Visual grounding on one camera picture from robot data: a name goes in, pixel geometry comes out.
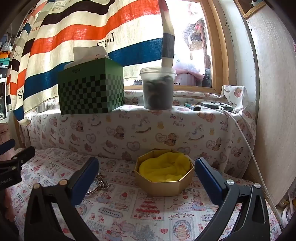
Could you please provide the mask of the gold octagonal jewelry box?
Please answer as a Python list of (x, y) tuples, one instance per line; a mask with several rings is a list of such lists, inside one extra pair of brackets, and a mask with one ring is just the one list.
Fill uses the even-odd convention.
[(179, 181), (152, 182), (142, 177), (142, 175), (138, 172), (138, 168), (140, 164), (149, 158), (158, 157), (166, 152), (181, 153), (172, 149), (153, 150), (140, 156), (137, 159), (136, 166), (134, 169), (137, 185), (151, 196), (156, 196), (156, 197), (176, 196), (190, 184), (193, 178), (193, 174), (194, 174), (193, 160), (185, 154), (184, 155), (188, 157), (189, 160), (191, 161), (191, 170)]

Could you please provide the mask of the teddy bear print cloth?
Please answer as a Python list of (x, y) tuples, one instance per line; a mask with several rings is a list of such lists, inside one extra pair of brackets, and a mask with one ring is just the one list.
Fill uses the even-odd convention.
[[(233, 111), (207, 108), (201, 101), (223, 102)], [(220, 94), (175, 91), (169, 110), (146, 109), (141, 90), (126, 91), (124, 105), (106, 114), (62, 115), (57, 98), (49, 105), (48, 111), (27, 114), (29, 124), (20, 127), (25, 145), (126, 161), (154, 149), (173, 149), (241, 178), (256, 138), (253, 104), (243, 86), (226, 85)]]

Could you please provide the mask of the yellow cloth in box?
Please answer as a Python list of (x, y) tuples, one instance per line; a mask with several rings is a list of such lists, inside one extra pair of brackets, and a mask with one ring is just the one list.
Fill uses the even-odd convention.
[(143, 161), (138, 172), (152, 182), (179, 181), (191, 170), (191, 161), (183, 153), (166, 152)]

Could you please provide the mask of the green checkered tissue box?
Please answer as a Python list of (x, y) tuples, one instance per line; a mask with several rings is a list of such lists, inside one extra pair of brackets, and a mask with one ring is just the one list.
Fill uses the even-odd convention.
[(67, 68), (57, 80), (62, 114), (109, 113), (125, 103), (123, 67), (108, 58)]

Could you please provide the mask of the dark flat device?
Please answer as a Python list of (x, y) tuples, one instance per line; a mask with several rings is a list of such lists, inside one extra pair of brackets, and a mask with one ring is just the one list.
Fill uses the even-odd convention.
[(233, 111), (233, 107), (229, 104), (223, 102), (214, 102), (214, 101), (201, 101), (201, 105), (211, 109), (223, 108), (227, 111)]

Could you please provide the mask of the green black marker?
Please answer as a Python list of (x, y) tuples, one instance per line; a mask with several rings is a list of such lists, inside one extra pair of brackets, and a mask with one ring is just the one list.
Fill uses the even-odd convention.
[(193, 110), (193, 111), (201, 111), (201, 107), (197, 104), (192, 104), (192, 103), (188, 103), (188, 102), (185, 102), (184, 103), (184, 106)]

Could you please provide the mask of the white tissue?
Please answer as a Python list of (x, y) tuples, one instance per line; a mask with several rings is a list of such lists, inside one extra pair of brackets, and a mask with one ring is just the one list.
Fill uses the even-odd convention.
[(68, 69), (73, 66), (101, 58), (110, 59), (104, 47), (101, 46), (74, 47), (73, 54), (74, 61), (69, 64), (66, 64), (64, 69)]

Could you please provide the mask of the clear plastic jar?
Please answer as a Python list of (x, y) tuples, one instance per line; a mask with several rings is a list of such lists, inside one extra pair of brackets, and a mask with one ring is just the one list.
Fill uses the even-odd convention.
[(168, 67), (147, 67), (140, 70), (144, 107), (167, 110), (173, 105), (176, 71)]

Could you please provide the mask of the striped curtain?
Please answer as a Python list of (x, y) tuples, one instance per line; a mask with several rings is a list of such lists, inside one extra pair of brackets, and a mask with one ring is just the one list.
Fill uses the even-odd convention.
[(40, 1), (14, 42), (7, 107), (21, 125), (26, 113), (58, 95), (57, 74), (76, 47), (102, 47), (133, 75), (140, 64), (171, 67), (175, 36), (165, 1)]

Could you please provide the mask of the wooden window frame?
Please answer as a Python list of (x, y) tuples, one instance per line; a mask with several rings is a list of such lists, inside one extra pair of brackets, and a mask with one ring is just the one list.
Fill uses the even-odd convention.
[[(234, 68), (221, 5), (218, 1), (166, 3), (175, 33), (175, 90), (219, 93), (229, 84)], [(156, 1), (129, 1), (119, 15), (128, 23), (132, 40), (160, 35), (161, 12)]]

